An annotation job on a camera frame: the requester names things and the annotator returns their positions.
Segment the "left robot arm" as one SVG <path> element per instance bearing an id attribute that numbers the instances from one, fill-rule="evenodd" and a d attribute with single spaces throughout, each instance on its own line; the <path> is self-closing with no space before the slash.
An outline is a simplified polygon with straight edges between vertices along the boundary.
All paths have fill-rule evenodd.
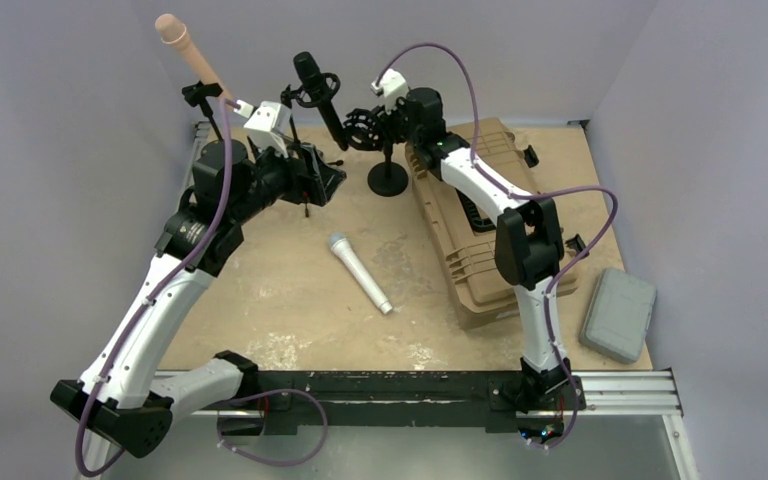
<path id="1" fill-rule="evenodd" d="M 137 458 L 153 452 L 186 415 L 211 405 L 252 405 L 262 390 L 258 368 L 239 354 L 217 353 L 164 380 L 155 376 L 159 363 L 186 315 L 243 243 L 246 222 L 277 201 L 324 206 L 346 177 L 307 142 L 287 155 L 270 147 L 256 156 L 237 140 L 206 144 L 122 323 L 78 379 L 55 385 L 51 401 Z"/>

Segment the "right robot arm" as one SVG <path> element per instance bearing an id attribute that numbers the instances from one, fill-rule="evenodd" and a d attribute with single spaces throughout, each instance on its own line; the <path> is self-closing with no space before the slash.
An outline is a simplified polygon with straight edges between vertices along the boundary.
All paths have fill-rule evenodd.
<path id="1" fill-rule="evenodd" d="M 437 90 L 384 80 L 372 90 L 381 99 L 376 117 L 385 138 L 410 146 L 426 172 L 464 194 L 495 227 L 494 265 L 512 287 L 525 340 L 520 378 L 500 396 L 524 412 L 556 404 L 574 380 L 558 320 L 564 247 L 554 200 L 516 186 L 480 157 L 478 118 L 469 140 L 452 132 Z"/>

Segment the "white microphone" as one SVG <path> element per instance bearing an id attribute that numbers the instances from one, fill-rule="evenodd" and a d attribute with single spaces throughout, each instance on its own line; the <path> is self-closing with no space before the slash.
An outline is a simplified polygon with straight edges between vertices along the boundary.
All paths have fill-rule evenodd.
<path id="1" fill-rule="evenodd" d="M 347 268 L 376 308 L 383 315 L 391 313 L 393 306 L 389 298 L 359 259 L 347 237 L 342 233 L 331 234 L 328 238 L 328 246 L 330 251 Z"/>

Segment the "black microphone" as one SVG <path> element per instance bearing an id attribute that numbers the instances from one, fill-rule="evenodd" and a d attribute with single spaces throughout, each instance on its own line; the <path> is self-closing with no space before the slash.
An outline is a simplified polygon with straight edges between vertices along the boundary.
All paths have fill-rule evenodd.
<path id="1" fill-rule="evenodd" d="M 323 73 L 308 51 L 296 54 L 293 65 L 301 85 L 291 91 L 291 98 L 302 108 L 316 109 L 337 146 L 349 148 L 340 116 L 333 105 L 333 98 L 340 89 L 336 74 Z"/>

